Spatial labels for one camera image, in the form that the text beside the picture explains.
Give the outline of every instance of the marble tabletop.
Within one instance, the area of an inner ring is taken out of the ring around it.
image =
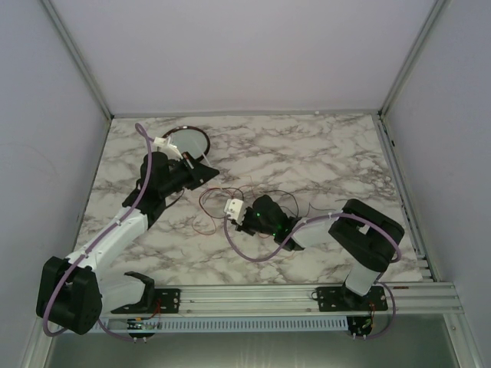
[[[397,193],[370,115],[224,116],[114,120],[97,172],[77,247],[88,242],[120,209],[139,177],[146,154],[134,124],[150,136],[189,125],[205,130],[211,140],[208,160],[220,175],[195,191],[186,191],[153,227],[140,236],[107,270],[108,275],[138,271],[157,285],[283,284],[342,282],[353,258],[329,235],[325,244],[304,251],[281,251],[271,261],[250,263],[229,246],[222,220],[217,231],[198,206],[199,195],[213,186],[246,186],[245,200],[264,191],[281,189],[295,195],[300,215],[308,217],[340,209],[346,200],[360,199],[404,227]],[[269,193],[285,211],[296,212],[289,195]],[[222,215],[226,197],[217,194],[206,203]],[[274,251],[271,238],[235,232],[234,242],[250,257]],[[391,265],[385,281],[420,281],[417,258],[405,235],[402,260]]]

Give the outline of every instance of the white wall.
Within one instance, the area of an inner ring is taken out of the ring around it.
[[[454,0],[389,115],[438,265],[491,366],[491,2]]]
[[[0,50],[0,366],[15,368],[42,266],[74,244],[105,122],[38,2],[2,2]]]
[[[433,0],[53,0],[113,113],[378,109]]]

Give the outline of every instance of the metal grille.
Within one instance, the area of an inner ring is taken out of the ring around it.
[[[102,320],[114,332],[127,332],[123,320]],[[153,318],[138,322],[145,330],[134,332],[155,333],[213,333],[213,332],[291,332],[291,331],[343,331],[348,329],[346,317],[228,317],[228,318]],[[100,333],[96,324],[90,333]]]

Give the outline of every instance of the white plastic part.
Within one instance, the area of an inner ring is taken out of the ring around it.
[[[183,155],[177,148],[172,144],[172,137],[168,136],[167,138],[160,138],[156,136],[153,139],[153,145],[160,148],[160,152],[165,153],[171,159],[182,159]]]
[[[380,272],[372,271],[358,261],[355,261],[344,283],[348,290],[363,297],[369,292],[371,285],[377,280],[379,274]]]
[[[70,253],[67,258],[70,263],[75,262],[77,258],[85,254],[85,250],[92,244],[92,241],[106,228],[119,219],[128,211],[128,207],[121,209],[105,228],[98,232],[86,245]],[[97,280],[102,279],[102,274],[109,265],[116,259],[121,252],[131,244],[131,242],[142,235],[148,229],[148,219],[140,210],[134,209],[131,215],[118,226],[107,234],[92,252],[78,265],[80,268],[90,266],[97,275]]]
[[[308,218],[306,217],[302,218],[299,222],[297,222],[297,225],[295,227],[299,226],[301,223],[307,220]],[[303,248],[324,244],[329,240],[332,240],[332,237],[328,234],[331,223],[332,220],[327,218],[324,221],[307,224],[303,226],[300,230],[298,230],[292,236],[292,239]]]
[[[240,199],[227,199],[223,209],[225,216],[230,220],[235,220],[239,225],[242,224],[246,213],[246,204]]]
[[[99,282],[102,295],[102,314],[108,313],[123,305],[135,304],[141,300],[145,284],[131,276],[118,276]]]

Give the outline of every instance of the gray floor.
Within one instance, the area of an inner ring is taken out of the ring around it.
[[[383,324],[385,317],[378,323]],[[441,316],[399,316],[381,339],[345,333],[162,334],[148,344],[103,334],[66,334],[53,343],[46,368],[369,368],[457,367]]]

